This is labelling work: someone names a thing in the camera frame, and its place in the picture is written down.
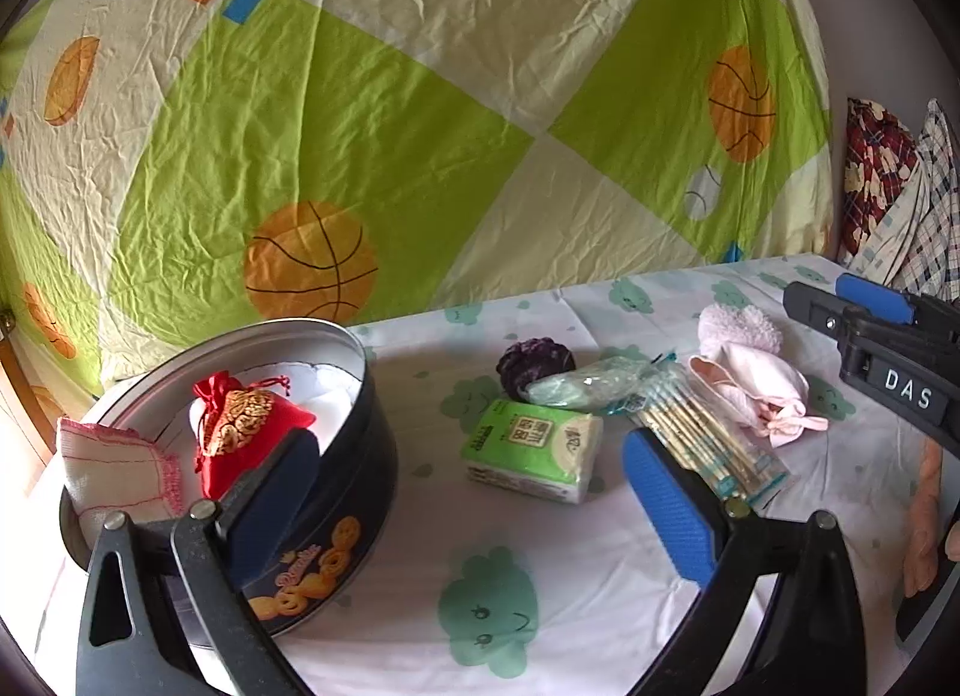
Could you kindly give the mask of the person's right hand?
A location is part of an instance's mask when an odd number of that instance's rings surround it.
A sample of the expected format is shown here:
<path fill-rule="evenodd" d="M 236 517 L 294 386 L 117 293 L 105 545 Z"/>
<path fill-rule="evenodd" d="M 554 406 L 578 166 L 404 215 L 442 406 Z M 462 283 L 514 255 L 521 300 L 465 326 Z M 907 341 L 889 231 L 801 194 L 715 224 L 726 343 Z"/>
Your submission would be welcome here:
<path fill-rule="evenodd" d="M 929 589 L 937 574 L 937 559 L 945 554 L 949 561 L 958 561 L 958 524 L 939 545 L 939 499 L 944 451 L 934 441 L 924 441 L 919 462 L 918 485 L 908 512 L 908 546 L 903 559 L 903 595 L 914 597 Z"/>

